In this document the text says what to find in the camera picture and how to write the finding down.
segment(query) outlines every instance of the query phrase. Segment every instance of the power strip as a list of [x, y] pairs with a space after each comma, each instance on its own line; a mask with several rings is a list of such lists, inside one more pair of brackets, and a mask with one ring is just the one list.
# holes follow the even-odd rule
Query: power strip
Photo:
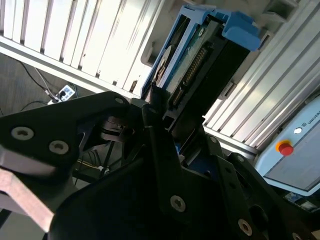
[[48, 102], [48, 105], [51, 104], [57, 104], [57, 103], [61, 103], [61, 102], [65, 102], [68, 101], [74, 94], [75, 94], [75, 90], [73, 90], [69, 85], [65, 85], [60, 91], [59, 93], [57, 93], [55, 96], [59, 99], [58, 102], [53, 102], [52, 100], [50, 100]]

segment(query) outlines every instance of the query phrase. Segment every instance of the blue plastic tab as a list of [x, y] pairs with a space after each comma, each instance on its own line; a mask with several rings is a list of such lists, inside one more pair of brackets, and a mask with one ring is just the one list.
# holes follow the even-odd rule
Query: blue plastic tab
[[222, 36], [236, 44], [256, 51], [260, 47], [260, 29], [253, 25], [254, 19], [240, 11], [215, 9], [211, 15], [225, 23]]

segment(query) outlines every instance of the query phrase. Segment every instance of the red emergency stop button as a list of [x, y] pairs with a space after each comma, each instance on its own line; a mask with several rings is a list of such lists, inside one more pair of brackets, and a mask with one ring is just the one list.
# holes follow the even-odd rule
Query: red emergency stop button
[[290, 156], [294, 152], [294, 147], [291, 146], [290, 143], [284, 142], [280, 144], [280, 146], [278, 147], [278, 150], [283, 156], [286, 157], [286, 156]]

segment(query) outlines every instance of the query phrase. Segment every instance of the aluminum profile frame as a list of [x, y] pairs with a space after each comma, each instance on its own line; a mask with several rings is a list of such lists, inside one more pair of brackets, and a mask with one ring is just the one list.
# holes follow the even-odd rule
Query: aluminum profile frame
[[320, 3], [301, 0], [226, 100], [205, 116], [206, 131], [256, 153], [320, 86]]

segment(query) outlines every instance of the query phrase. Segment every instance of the floor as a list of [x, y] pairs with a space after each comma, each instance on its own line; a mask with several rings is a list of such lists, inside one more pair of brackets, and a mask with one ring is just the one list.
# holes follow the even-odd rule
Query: floor
[[[26, 65], [31, 76], [42, 86], [45, 86], [40, 76], [32, 66]], [[41, 71], [47, 79], [48, 86], [53, 94], [58, 93], [67, 81]], [[93, 94], [82, 87], [77, 87], [80, 97]], [[25, 105], [33, 101], [49, 102], [51, 99], [28, 76], [22, 64], [13, 58], [0, 53], [0, 108], [4, 115], [19, 112]], [[33, 103], [26, 109], [43, 106], [41, 103]]]

